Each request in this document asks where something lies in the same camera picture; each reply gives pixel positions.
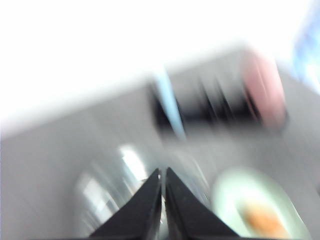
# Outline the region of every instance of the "orange food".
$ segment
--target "orange food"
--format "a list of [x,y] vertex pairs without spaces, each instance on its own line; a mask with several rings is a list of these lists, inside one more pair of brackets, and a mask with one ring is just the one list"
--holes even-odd
[[245,208],[244,218],[259,235],[268,238],[289,238],[277,214],[265,206],[250,204]]

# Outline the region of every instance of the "bright light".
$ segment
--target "bright light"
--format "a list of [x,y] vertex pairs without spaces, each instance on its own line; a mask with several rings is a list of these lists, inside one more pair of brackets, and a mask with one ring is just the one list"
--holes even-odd
[[144,165],[142,164],[139,156],[130,147],[121,147],[120,151],[123,154],[123,161],[133,173],[135,178],[139,181],[148,178]]

